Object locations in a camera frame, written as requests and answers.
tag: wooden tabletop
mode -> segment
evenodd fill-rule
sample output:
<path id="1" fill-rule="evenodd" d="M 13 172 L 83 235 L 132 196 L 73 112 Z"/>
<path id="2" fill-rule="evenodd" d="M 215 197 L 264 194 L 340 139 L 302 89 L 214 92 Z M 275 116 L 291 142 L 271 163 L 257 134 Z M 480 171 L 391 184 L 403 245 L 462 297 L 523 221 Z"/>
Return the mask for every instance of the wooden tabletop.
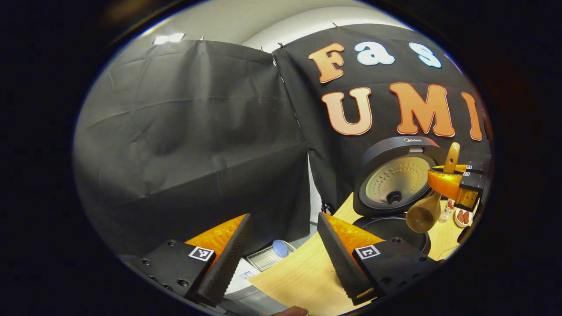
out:
<path id="1" fill-rule="evenodd" d="M 353 194 L 334 216 L 348 223 L 361 217 L 353 210 Z M 456 240 L 461 231 L 452 218 L 437 222 L 428 232 L 428 256 L 434 260 L 448 258 L 459 245 Z M 314 316 L 340 315 L 368 304 L 354 306 L 347 297 L 318 232 L 286 259 L 249 281 L 272 299 L 306 308 Z"/>

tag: plastic container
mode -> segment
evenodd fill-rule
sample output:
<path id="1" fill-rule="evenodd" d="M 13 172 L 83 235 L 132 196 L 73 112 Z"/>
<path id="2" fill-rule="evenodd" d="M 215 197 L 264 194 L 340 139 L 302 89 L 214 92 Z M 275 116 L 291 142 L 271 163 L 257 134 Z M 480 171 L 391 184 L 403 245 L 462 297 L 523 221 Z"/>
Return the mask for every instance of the plastic container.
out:
<path id="1" fill-rule="evenodd" d="M 441 216 L 439 217 L 440 223 L 446 222 L 449 219 L 449 217 L 451 217 L 451 214 L 455 212 L 456 207 L 453 206 L 454 204 L 455 202 L 453 200 L 451 199 L 447 200 L 447 204 L 445 204 L 443 211 L 441 211 Z"/>

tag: black fabric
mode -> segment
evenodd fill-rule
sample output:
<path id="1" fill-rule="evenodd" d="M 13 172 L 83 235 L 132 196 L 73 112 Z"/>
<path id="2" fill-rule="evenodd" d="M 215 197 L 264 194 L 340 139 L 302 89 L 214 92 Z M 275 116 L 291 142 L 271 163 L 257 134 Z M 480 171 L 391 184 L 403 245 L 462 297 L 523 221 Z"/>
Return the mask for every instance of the black fabric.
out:
<path id="1" fill-rule="evenodd" d="M 309 234 L 306 150 L 271 54 L 183 40 L 125 49 L 99 76 L 77 122 L 74 170 L 117 254 L 251 213 L 249 253 Z"/>
<path id="2" fill-rule="evenodd" d="M 394 56 L 390 65 L 363 65 L 357 60 L 355 45 L 361 42 L 378 42 Z M 418 54 L 410 49 L 415 42 L 428 47 L 442 64 L 440 69 L 424 64 Z M 319 81 L 320 72 L 309 54 L 332 43 L 344 47 L 343 75 L 327 83 Z M 353 192 L 355 177 L 359 173 L 360 159 L 371 145 L 385 138 L 400 136 L 400 106 L 397 96 L 390 91 L 392 83 L 410 83 L 425 100 L 428 86 L 439 84 L 447 90 L 447 102 L 455 136 L 440 137 L 430 131 L 424 134 L 420 128 L 416 135 L 434 140 L 448 150 L 452 142 L 461 145 L 460 163 L 471 152 L 490 152 L 490 146 L 482 121 L 482 102 L 469 81 L 434 43 L 419 33 L 388 25 L 358 24 L 340 26 L 302 37 L 273 52 L 284 79 L 287 92 L 294 105 L 305 138 L 309 141 L 309 157 L 314 183 L 322 199 L 338 209 Z M 357 122 L 359 112 L 351 89 L 371 89 L 369 102 L 373 124 L 369 131 L 359 136 L 338 133 L 330 124 L 325 103 L 321 97 L 327 93 L 342 92 L 345 117 L 350 123 Z M 476 100 L 477 113 L 483 133 L 481 141 L 470 137 L 470 116 L 461 92 L 470 93 Z"/>

